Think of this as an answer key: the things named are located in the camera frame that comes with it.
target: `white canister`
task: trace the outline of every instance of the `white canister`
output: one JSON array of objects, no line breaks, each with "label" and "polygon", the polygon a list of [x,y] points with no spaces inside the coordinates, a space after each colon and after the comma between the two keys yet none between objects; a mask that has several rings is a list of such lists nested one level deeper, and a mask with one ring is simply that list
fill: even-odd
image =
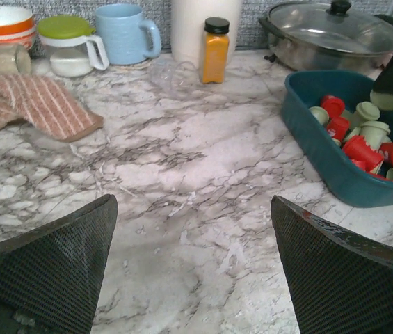
[{"label": "white canister", "polygon": [[243,0],[172,0],[171,52],[176,61],[190,61],[199,67],[204,22],[222,17],[230,22],[229,63],[236,47]]}]

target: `blue plastic bin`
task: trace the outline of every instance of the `blue plastic bin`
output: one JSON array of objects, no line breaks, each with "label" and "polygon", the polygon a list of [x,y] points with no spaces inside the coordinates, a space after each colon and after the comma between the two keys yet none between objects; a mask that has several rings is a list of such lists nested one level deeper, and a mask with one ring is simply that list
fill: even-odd
[{"label": "blue plastic bin", "polygon": [[[355,166],[309,111],[331,94],[343,99],[346,109],[353,112],[358,103],[369,101],[374,81],[356,72],[322,70],[295,72],[287,76],[285,84],[282,119],[330,191],[354,207],[393,205],[393,182]],[[380,113],[380,121],[390,126],[393,141],[393,111]]]}]

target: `striped dish towel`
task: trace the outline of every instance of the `striped dish towel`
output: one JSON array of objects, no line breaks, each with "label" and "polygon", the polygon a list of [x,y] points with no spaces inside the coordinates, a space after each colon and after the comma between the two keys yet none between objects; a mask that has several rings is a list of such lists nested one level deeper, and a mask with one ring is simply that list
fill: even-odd
[{"label": "striped dish towel", "polygon": [[46,77],[0,74],[0,129],[25,119],[55,139],[72,142],[103,126],[66,88]]}]

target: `wall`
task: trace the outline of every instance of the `wall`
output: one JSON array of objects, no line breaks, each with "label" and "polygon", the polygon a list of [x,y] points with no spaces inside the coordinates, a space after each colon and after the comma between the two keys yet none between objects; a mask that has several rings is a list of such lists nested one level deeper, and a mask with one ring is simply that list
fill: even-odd
[{"label": "wall", "polygon": [[[23,6],[30,8],[37,20],[53,15],[78,15],[93,22],[93,11],[99,6],[121,1],[112,0],[0,0],[0,5]],[[127,0],[127,3],[142,5],[145,16],[156,22],[161,30],[163,48],[170,49],[170,8],[171,0]],[[242,49],[265,48],[266,36],[257,19],[273,4],[281,0],[244,0],[241,25],[237,45]],[[391,0],[354,0],[353,8],[368,13],[386,13]],[[32,54],[42,55],[37,43]]]}]

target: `orange striped bowl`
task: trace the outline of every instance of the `orange striped bowl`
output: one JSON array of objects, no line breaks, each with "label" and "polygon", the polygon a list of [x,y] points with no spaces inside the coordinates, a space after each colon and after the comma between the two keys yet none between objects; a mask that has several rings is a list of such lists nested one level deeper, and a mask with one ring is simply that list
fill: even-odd
[{"label": "orange striped bowl", "polygon": [[35,42],[33,13],[22,7],[0,6],[0,44],[21,44],[27,50]]}]

